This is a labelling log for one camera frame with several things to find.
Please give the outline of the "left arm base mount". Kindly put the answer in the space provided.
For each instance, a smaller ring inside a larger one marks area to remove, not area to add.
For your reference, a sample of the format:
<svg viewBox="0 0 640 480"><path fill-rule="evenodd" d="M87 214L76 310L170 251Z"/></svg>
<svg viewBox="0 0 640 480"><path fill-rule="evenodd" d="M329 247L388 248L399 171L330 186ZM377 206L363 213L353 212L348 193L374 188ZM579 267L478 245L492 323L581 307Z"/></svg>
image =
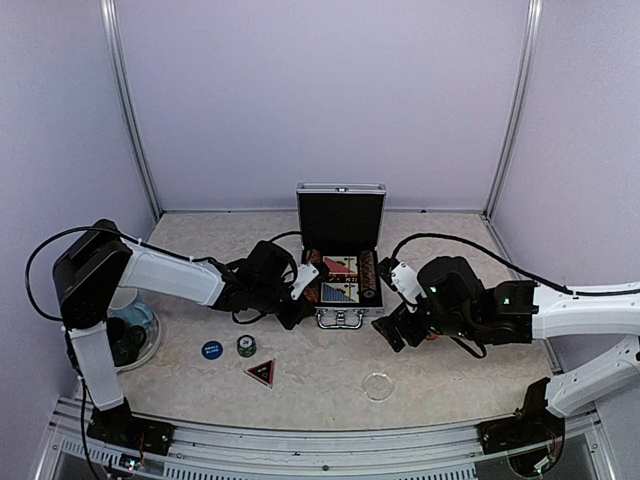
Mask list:
<svg viewBox="0 0 640 480"><path fill-rule="evenodd" d="M171 423L147 419L132 413L127 399L111 409L93 409L87 435L110 445L167 456L172 444Z"/></svg>

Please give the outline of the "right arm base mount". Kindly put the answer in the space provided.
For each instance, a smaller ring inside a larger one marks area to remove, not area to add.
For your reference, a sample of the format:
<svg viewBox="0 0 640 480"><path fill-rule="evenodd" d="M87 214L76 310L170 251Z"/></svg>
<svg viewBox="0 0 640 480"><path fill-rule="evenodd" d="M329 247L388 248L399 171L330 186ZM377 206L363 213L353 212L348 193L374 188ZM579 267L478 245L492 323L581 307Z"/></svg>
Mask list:
<svg viewBox="0 0 640 480"><path fill-rule="evenodd" d="M565 419L550 413L546 406L544 394L527 392L523 405L511 416L478 424L483 453L518 449L563 436Z"/></svg>

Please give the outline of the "aluminium poker case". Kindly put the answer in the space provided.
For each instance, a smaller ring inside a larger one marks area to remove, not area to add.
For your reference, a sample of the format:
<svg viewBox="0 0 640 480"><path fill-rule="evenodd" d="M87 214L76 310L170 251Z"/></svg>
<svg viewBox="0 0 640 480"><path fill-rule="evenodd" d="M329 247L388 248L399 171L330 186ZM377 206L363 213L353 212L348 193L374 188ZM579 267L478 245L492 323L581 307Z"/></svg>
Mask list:
<svg viewBox="0 0 640 480"><path fill-rule="evenodd" d="M327 269L312 289L323 330L357 330L384 314L377 266L386 193L379 183L297 186L303 259Z"/></svg>

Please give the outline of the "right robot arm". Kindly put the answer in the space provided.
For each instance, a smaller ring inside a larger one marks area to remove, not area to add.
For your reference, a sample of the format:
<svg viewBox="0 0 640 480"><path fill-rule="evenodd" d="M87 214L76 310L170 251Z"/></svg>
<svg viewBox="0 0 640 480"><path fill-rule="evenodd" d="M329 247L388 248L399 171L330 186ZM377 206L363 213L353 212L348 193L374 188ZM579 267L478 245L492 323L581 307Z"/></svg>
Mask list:
<svg viewBox="0 0 640 480"><path fill-rule="evenodd" d="M639 375L639 291L585 292L549 287L539 280L483 286L463 257L438 257L419 271L396 259L378 265L380 278L402 302L372 325L392 349L418 346L431 334L449 337L482 359L489 345L530 344L535 340L618 334L621 341L589 362L544 379L541 405L513 419L511 433L523 444L535 442L551 424L550 414L567 417Z"/></svg>

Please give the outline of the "blue playing card deck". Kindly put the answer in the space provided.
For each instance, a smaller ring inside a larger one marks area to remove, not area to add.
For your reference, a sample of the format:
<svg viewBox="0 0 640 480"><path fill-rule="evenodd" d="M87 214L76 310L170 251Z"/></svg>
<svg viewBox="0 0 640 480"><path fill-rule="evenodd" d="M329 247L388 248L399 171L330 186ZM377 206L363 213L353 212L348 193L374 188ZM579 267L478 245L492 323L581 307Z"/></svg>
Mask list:
<svg viewBox="0 0 640 480"><path fill-rule="evenodd" d="M355 283L323 282L320 301L324 304L345 304L360 301L359 287Z"/></svg>

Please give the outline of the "red playing card deck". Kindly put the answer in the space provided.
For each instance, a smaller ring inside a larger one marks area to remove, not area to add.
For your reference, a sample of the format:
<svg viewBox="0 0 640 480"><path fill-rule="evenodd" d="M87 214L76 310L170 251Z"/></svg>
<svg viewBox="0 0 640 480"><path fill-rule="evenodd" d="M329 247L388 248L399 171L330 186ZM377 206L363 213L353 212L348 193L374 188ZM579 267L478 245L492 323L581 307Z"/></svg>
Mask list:
<svg viewBox="0 0 640 480"><path fill-rule="evenodd" d="M355 256L324 256L323 262L331 277L358 276L358 259Z"/></svg>

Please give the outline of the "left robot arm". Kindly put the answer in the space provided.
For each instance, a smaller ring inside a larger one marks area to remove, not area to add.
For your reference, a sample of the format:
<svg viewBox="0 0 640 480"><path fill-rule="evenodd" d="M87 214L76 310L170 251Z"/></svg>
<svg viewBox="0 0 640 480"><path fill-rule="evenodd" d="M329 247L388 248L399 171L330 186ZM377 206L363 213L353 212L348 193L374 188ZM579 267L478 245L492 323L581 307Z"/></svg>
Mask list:
<svg viewBox="0 0 640 480"><path fill-rule="evenodd" d="M124 410L108 341L107 310L117 290L163 294L231 315L273 315L287 330L314 311L304 292L320 278L320 268L297 263L273 241L260 241L247 257L224 264L152 246L107 219L71 232L75 242L52 268L59 313L38 313L64 326L75 367L94 407L103 412L99 424L121 445L133 443L140 424Z"/></svg>

